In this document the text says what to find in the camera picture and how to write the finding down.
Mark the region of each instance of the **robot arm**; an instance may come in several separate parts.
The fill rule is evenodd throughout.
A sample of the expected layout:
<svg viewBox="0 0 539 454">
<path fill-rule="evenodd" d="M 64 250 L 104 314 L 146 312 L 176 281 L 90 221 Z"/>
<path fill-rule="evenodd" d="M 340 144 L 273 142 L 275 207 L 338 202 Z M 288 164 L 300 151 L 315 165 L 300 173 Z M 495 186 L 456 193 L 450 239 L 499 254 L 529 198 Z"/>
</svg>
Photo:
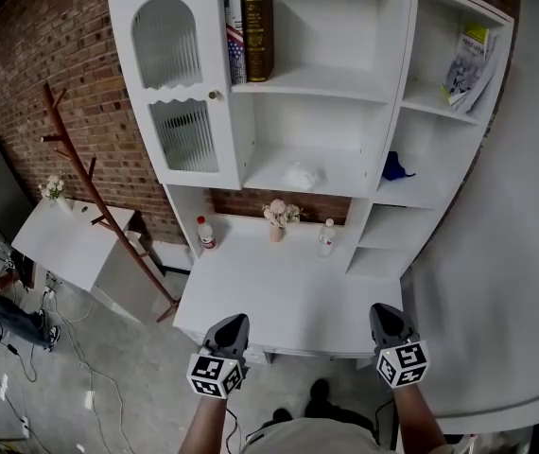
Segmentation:
<svg viewBox="0 0 539 454">
<path fill-rule="evenodd" d="M 247 368 L 244 351 L 249 345 L 249 317 L 236 314 L 212 326 L 198 353 L 192 354 L 187 379 L 194 392 L 228 398 L 240 388 Z"/>
<path fill-rule="evenodd" d="M 429 353 L 410 317 L 395 307 L 376 303 L 370 320 L 378 358 L 376 370 L 390 387 L 397 389 L 423 380 Z"/>
</svg>

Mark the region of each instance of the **wooden coat rack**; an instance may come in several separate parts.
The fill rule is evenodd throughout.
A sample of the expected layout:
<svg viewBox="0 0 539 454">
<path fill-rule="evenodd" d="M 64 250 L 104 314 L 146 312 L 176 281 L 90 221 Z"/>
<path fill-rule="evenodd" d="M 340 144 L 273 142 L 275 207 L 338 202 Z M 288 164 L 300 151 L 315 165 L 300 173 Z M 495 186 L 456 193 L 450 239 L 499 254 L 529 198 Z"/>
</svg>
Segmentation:
<svg viewBox="0 0 539 454">
<path fill-rule="evenodd" d="M 163 296 L 166 297 L 166 299 L 171 304 L 170 308 L 167 311 L 165 311 L 158 318 L 158 320 L 156 320 L 156 323 L 159 323 L 162 320 L 166 319 L 168 316 L 170 316 L 171 313 L 177 310 L 177 308 L 179 307 L 179 301 L 176 301 L 175 299 L 173 299 L 173 297 L 168 293 L 168 291 L 165 289 L 162 283 L 158 280 L 158 278 L 152 273 L 152 271 L 143 261 L 143 257 L 148 255 L 148 253 L 143 253 L 140 255 L 135 250 L 135 248 L 130 243 L 127 236 L 125 236 L 125 233 L 116 223 L 116 220 L 114 220 L 114 217 L 112 217 L 112 214 L 108 210 L 108 207 L 104 203 L 103 199 L 101 199 L 101 197 L 99 196 L 99 192 L 97 192 L 96 187 L 93 185 L 93 173 L 96 167 L 96 157 L 93 157 L 93 159 L 91 160 L 91 163 L 89 164 L 89 170 L 87 171 L 84 165 L 82 164 L 82 161 L 78 157 L 77 151 L 74 148 L 74 145 L 72 144 L 72 140 L 70 140 L 68 131 L 63 125 L 60 112 L 58 111 L 58 104 L 60 104 L 60 101 L 65 95 L 65 93 L 66 93 L 66 90 L 62 89 L 59 95 L 54 99 L 48 82 L 46 82 L 43 85 L 44 106 L 46 107 L 49 113 L 49 116 L 51 116 L 51 121 L 53 122 L 53 126 L 55 127 L 57 134 L 43 136 L 41 137 L 41 142 L 47 143 L 51 141 L 61 141 L 63 143 L 64 151 L 61 151 L 60 149 L 55 149 L 55 152 L 59 154 L 62 158 L 70 161 L 70 163 L 74 167 L 74 170 L 77 172 L 78 177 L 84 183 L 84 187 L 87 189 L 87 192 L 89 192 L 89 195 L 91 196 L 91 198 L 97 205 L 97 208 L 99 208 L 99 211 L 101 212 L 101 216 L 93 219 L 91 221 L 91 225 L 95 226 L 96 224 L 98 224 L 98 225 L 101 225 L 102 227 L 105 227 L 107 229 L 114 231 L 114 233 L 118 236 L 118 239 L 120 240 L 122 245 L 125 246 L 125 249 L 127 249 L 129 254 L 132 256 L 133 260 L 142 269 L 142 271 L 146 274 L 146 276 L 154 284 L 154 286 L 161 292 Z M 103 219 L 106 219 L 108 223 L 106 224 L 105 222 L 103 222 L 102 221 Z"/>
</svg>

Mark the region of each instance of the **white shirt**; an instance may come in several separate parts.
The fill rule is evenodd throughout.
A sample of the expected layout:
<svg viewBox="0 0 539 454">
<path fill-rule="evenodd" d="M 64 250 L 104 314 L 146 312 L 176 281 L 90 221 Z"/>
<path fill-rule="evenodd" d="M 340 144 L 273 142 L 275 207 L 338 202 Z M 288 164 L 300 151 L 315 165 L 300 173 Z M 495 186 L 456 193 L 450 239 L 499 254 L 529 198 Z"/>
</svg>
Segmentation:
<svg viewBox="0 0 539 454">
<path fill-rule="evenodd" d="M 369 430 L 330 419 L 296 419 L 254 434 L 242 454 L 373 454 L 393 451 L 379 447 Z M 451 454 L 443 445 L 429 454 Z"/>
</svg>

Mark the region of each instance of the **white bottle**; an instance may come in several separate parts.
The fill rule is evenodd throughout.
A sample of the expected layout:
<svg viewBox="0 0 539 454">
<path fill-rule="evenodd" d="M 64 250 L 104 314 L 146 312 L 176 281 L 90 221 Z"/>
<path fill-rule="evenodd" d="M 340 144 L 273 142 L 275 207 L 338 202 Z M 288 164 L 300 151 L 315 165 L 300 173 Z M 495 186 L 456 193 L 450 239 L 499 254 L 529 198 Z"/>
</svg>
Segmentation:
<svg viewBox="0 0 539 454">
<path fill-rule="evenodd" d="M 320 229 L 320 235 L 318 236 L 318 240 L 320 241 L 318 255 L 320 257 L 326 257 L 333 252 L 333 244 L 335 242 L 335 229 L 333 229 L 333 225 L 335 225 L 335 221 L 328 218 L 326 225 L 323 225 Z"/>
<path fill-rule="evenodd" d="M 215 236 L 213 236 L 213 227 L 211 227 L 203 216 L 198 217 L 198 235 L 202 241 L 204 249 L 214 249 L 217 246 Z"/>
</svg>

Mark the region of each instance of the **small vase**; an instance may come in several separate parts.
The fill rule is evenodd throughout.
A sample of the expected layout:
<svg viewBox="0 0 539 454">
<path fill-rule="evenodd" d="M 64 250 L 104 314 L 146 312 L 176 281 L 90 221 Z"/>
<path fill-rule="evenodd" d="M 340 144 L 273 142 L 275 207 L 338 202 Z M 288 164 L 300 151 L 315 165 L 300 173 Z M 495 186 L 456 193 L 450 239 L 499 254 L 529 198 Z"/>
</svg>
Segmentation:
<svg viewBox="0 0 539 454">
<path fill-rule="evenodd" d="M 70 206 L 70 203 L 65 199 L 63 195 L 59 195 L 55 201 L 57 202 L 59 208 L 62 210 L 62 212 L 68 216 L 72 215 L 72 207 Z"/>
<path fill-rule="evenodd" d="M 271 225 L 269 227 L 269 239 L 272 242 L 280 242 L 285 236 L 285 229 L 278 227 L 277 225 Z"/>
</svg>

